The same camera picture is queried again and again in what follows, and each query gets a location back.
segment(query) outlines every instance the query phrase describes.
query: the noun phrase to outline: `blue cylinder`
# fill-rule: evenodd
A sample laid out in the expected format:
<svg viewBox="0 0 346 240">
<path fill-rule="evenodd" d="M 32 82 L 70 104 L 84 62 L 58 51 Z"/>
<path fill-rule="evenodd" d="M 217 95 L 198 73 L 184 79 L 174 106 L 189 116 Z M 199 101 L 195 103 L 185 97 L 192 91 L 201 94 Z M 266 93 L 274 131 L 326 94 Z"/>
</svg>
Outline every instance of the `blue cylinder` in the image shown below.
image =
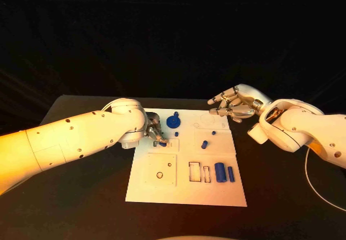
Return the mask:
<svg viewBox="0 0 346 240">
<path fill-rule="evenodd" d="M 179 112 L 175 111 L 174 116 L 171 116 L 166 120 L 166 124 L 172 129 L 176 129 L 181 126 L 181 118 L 179 118 Z"/>
<path fill-rule="evenodd" d="M 225 165 L 223 162 L 215 163 L 215 174 L 217 174 L 217 182 L 225 183 L 228 181 L 228 178 L 227 178 Z"/>
<path fill-rule="evenodd" d="M 230 181 L 231 183 L 234 183 L 235 182 L 234 169 L 231 166 L 227 169 L 228 169 Z"/>
<path fill-rule="evenodd" d="M 204 144 L 202 144 L 202 149 L 207 149 L 207 147 L 208 147 L 208 141 L 204 141 Z"/>
</svg>

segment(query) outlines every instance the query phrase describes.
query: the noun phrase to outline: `black table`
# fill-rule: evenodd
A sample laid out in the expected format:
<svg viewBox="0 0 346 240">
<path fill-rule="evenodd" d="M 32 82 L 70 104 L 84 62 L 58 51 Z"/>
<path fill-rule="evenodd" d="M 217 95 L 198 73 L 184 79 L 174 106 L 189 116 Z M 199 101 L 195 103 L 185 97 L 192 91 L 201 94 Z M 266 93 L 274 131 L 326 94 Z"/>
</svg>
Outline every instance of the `black table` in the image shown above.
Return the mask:
<svg viewBox="0 0 346 240">
<path fill-rule="evenodd" d="M 42 124 L 100 110 L 116 98 L 64 95 Z M 211 107 L 201 99 L 136 99 L 148 108 Z M 119 143 L 0 196 L 0 239 L 346 239 L 346 212 L 323 202 L 306 180 L 308 148 L 290 153 L 270 141 L 257 144 L 247 134 L 257 120 L 230 122 L 248 207 L 126 202 L 135 149 Z M 312 152 L 308 170 L 322 195 L 346 207 L 342 169 Z"/>
</svg>

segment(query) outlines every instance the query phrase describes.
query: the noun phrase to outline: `robotic hand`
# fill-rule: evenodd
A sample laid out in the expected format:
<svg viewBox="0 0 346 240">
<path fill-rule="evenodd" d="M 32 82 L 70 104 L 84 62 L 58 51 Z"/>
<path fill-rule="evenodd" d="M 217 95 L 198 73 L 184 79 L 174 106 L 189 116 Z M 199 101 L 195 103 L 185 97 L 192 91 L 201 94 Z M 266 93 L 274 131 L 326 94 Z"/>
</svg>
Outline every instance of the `robotic hand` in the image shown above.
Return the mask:
<svg viewBox="0 0 346 240">
<path fill-rule="evenodd" d="M 221 101 L 210 113 L 231 116 L 238 123 L 256 114 L 259 123 L 248 135 L 263 144 L 269 139 L 286 151 L 308 145 L 323 160 L 346 168 L 346 115 L 325 115 L 296 99 L 273 100 L 254 87 L 240 84 L 218 94 L 208 104 Z"/>
<path fill-rule="evenodd" d="M 124 149 L 137 147 L 145 136 L 168 143 L 159 115 L 127 98 L 110 102 L 101 111 L 0 136 L 0 195 L 35 174 L 86 158 L 117 142 Z"/>
</svg>

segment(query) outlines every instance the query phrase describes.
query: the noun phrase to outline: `circular hole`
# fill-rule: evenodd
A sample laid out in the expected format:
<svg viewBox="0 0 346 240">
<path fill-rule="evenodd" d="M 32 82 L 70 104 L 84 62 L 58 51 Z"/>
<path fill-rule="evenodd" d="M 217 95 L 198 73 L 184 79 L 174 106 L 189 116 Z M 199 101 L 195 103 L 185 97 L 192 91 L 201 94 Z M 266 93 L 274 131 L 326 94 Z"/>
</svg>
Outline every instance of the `circular hole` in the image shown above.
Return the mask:
<svg viewBox="0 0 346 240">
<path fill-rule="evenodd" d="M 342 156 L 342 153 L 339 151 L 335 152 L 334 156 L 339 158 Z"/>
<path fill-rule="evenodd" d="M 163 176 L 165 176 L 165 174 L 163 174 L 162 172 L 159 172 L 159 173 L 156 174 L 156 176 L 158 176 L 159 179 L 162 179 Z"/>
</svg>

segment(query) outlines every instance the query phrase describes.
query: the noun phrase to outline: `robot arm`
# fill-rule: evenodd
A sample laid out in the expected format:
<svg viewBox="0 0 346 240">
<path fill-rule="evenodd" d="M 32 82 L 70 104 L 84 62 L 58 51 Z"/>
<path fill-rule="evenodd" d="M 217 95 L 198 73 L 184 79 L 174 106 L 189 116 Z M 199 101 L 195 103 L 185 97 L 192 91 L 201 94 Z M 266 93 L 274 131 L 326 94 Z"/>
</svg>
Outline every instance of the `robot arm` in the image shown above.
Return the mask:
<svg viewBox="0 0 346 240">
<path fill-rule="evenodd" d="M 0 137 L 0 194 L 39 172 L 112 147 L 139 146 L 143 136 L 163 143 L 161 118 L 139 101 L 117 99 L 93 111 Z"/>
<path fill-rule="evenodd" d="M 289 152 L 308 145 L 323 160 L 346 168 L 346 115 L 325 115 L 313 105 L 296 99 L 273 102 L 246 84 L 217 95 L 208 104 L 218 101 L 223 101 L 220 108 L 211 109 L 211 114 L 231 116 L 238 123 L 254 114 L 260 115 L 248 131 L 260 144 L 270 139 Z"/>
</svg>

